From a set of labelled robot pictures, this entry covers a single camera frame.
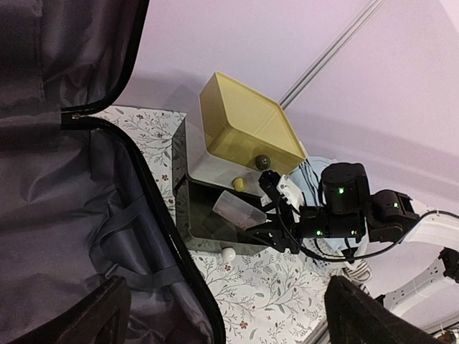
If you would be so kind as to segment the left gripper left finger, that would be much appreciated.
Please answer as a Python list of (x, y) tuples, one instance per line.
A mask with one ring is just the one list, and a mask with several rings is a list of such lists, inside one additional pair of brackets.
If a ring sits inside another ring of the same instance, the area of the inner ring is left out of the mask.
[(111, 277), (68, 311), (13, 343), (124, 343), (131, 310), (126, 279)]

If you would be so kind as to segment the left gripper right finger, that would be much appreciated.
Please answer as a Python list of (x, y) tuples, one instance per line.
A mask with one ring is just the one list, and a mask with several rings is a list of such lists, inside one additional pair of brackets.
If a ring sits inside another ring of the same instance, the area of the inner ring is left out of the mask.
[(324, 295), (332, 343), (429, 343), (430, 335), (393, 315), (345, 277), (333, 276)]

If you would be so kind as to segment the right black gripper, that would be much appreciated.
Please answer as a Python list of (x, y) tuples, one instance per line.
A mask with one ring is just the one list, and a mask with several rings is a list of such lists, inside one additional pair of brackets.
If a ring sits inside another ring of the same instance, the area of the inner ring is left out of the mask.
[[(334, 214), (326, 207), (302, 206), (299, 214), (299, 222), (294, 226), (298, 238), (354, 238), (360, 242), (366, 234), (365, 218), (360, 212)], [(282, 214), (268, 214), (265, 223), (252, 226), (245, 232), (250, 233), (255, 241), (280, 253), (299, 254), (298, 246), (283, 235), (282, 222), (286, 224), (285, 216)]]

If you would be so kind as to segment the clear plastic travel case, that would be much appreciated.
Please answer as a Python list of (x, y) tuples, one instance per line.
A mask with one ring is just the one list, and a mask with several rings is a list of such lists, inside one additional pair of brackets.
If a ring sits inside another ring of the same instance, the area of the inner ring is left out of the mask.
[(266, 213), (229, 191), (222, 192), (212, 210), (244, 231), (264, 224), (268, 219)]

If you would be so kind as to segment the pale blue garment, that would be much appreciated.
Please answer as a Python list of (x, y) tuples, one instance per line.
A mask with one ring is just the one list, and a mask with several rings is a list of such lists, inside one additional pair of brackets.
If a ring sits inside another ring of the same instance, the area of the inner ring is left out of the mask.
[[(321, 172), (336, 162), (337, 160), (334, 159), (311, 156), (290, 173), (289, 179), (301, 189), (308, 206), (321, 205), (320, 196), (318, 195)], [(344, 243), (341, 239), (304, 239), (303, 243), (308, 249), (323, 257), (329, 259), (344, 257), (338, 250)]]

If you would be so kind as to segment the yellow and white storage box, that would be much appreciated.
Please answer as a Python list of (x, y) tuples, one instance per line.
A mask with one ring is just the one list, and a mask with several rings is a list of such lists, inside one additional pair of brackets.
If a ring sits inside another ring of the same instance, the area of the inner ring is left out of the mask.
[(213, 212), (223, 191), (263, 212), (263, 171), (289, 175), (306, 159), (283, 109), (215, 72), (173, 137), (176, 225), (190, 250), (253, 255), (268, 248)]

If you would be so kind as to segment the pink and teal kids suitcase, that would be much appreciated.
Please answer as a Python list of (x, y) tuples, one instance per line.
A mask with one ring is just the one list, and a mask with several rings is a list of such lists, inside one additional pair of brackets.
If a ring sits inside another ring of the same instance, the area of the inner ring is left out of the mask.
[(1, 3), (1, 341), (126, 279), (124, 343), (224, 343), (219, 307), (139, 147), (97, 116), (147, 1)]

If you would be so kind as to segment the white plastic mesh basket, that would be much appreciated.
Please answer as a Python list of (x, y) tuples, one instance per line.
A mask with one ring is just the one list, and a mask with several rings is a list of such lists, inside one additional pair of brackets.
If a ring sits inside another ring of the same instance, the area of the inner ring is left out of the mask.
[(372, 278), (372, 269), (365, 259), (358, 259), (353, 262), (320, 261), (320, 263), (329, 272), (344, 276), (356, 285), (365, 284)]

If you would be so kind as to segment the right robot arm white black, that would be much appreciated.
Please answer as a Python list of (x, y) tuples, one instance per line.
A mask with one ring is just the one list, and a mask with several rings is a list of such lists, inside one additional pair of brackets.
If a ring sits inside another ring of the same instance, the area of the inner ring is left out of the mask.
[(286, 175), (264, 171), (261, 189), (271, 202), (264, 224), (246, 229), (254, 240), (279, 252), (304, 253), (315, 262), (342, 264), (349, 272), (370, 257), (370, 242), (387, 244), (373, 257), (398, 244), (424, 242), (441, 247), (434, 262), (411, 281), (378, 301), (403, 315), (429, 296), (458, 283), (458, 215), (430, 208), (407, 194), (384, 189), (372, 194), (360, 163), (332, 163), (321, 172), (316, 197), (308, 204)]

